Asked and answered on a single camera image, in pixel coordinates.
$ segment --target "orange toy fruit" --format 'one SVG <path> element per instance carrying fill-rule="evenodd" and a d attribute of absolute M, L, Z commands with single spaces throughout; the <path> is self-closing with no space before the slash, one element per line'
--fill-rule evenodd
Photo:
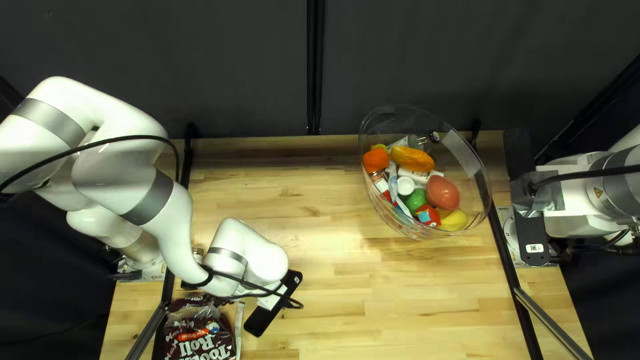
<path fill-rule="evenodd" d="M 391 158 L 407 170 L 427 172 L 436 168 L 436 163 L 426 152 L 411 147 L 396 145 L 391 148 Z"/>
<path fill-rule="evenodd" d="M 369 174 L 380 171 L 389 166 L 390 159 L 384 149 L 376 147 L 371 151 L 367 151 L 362 155 L 362 163 Z"/>

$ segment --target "toy food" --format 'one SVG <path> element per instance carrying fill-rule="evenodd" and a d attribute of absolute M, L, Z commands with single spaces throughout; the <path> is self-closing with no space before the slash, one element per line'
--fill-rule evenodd
<path fill-rule="evenodd" d="M 440 215 L 440 218 L 445 218 L 445 217 L 448 217 L 449 214 L 451 214 L 453 211 L 445 210 L 443 208 L 436 208 L 436 212 L 438 213 L 438 215 Z"/>
<path fill-rule="evenodd" d="M 423 223 L 424 225 L 434 227 L 440 225 L 440 215 L 435 211 L 434 208 L 425 204 L 415 210 L 418 221 Z"/>
<path fill-rule="evenodd" d="M 460 205 L 458 188 L 440 175 L 429 178 L 426 198 L 431 205 L 445 210 L 455 210 Z"/>
<path fill-rule="evenodd" d="M 367 169 L 367 172 L 372 174 L 389 166 L 390 159 L 384 149 L 376 147 L 362 155 L 362 163 L 364 164 L 364 168 Z"/>
<path fill-rule="evenodd" d="M 387 146 L 383 143 L 377 143 L 376 145 L 371 145 L 371 148 L 369 150 L 373 150 L 377 147 L 383 149 L 385 152 L 389 152 L 389 149 L 387 149 Z"/>
<path fill-rule="evenodd" d="M 415 210 L 421 207 L 423 204 L 427 203 L 427 200 L 424 198 L 424 190 L 423 189 L 415 189 L 411 195 L 404 201 L 409 210 L 415 214 Z"/>
<path fill-rule="evenodd" d="M 467 226 L 467 213 L 461 209 L 455 209 L 448 217 L 440 220 L 438 229 L 446 231 L 460 231 Z"/>
<path fill-rule="evenodd" d="M 396 164 L 411 171 L 427 172 L 436 167 L 436 163 L 426 152 L 406 146 L 393 146 L 391 158 Z"/>
<path fill-rule="evenodd" d="M 415 184 L 410 177 L 401 176 L 398 177 L 398 194 L 411 195 L 415 189 Z"/>

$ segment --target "dark gray wall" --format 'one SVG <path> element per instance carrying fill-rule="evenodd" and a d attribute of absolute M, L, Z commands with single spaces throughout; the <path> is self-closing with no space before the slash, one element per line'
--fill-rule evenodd
<path fill-rule="evenodd" d="M 0 76 L 22 95 L 52 75 L 144 110 L 172 136 L 301 135 L 304 1 L 5 1 Z"/>
<path fill-rule="evenodd" d="M 323 133 L 385 103 L 558 133 L 640 53 L 629 1 L 328 0 Z"/>

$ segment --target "wooden table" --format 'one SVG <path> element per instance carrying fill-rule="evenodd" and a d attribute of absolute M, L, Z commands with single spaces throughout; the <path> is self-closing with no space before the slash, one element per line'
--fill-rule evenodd
<path fill-rule="evenodd" d="M 489 223 L 440 240 L 398 235 L 365 194 L 356 136 L 203 139 L 193 146 L 193 244 L 208 248 L 223 218 L 241 218 L 281 245 L 290 267 L 304 274 L 294 298 L 305 308 L 283 310 L 261 338 L 243 332 L 243 360 L 528 358 Z M 481 133 L 478 147 L 496 204 L 509 205 L 501 132 Z M 157 166 L 170 169 L 172 161 L 165 151 Z M 589 351 L 560 270 L 518 275 Z M 102 360 L 125 357 L 161 289 L 161 282 L 117 284 Z M 183 294 L 177 281 L 174 297 Z M 245 301 L 246 319 L 255 299 Z M 235 306 L 225 312 L 234 323 Z M 536 324 L 545 359 L 568 359 Z"/>

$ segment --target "plastic wrapper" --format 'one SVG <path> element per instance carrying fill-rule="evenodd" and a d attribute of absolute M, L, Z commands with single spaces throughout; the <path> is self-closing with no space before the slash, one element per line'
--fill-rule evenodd
<path fill-rule="evenodd" d="M 171 303 L 164 325 L 164 360 L 234 360 L 236 343 L 227 317 L 210 294 Z"/>

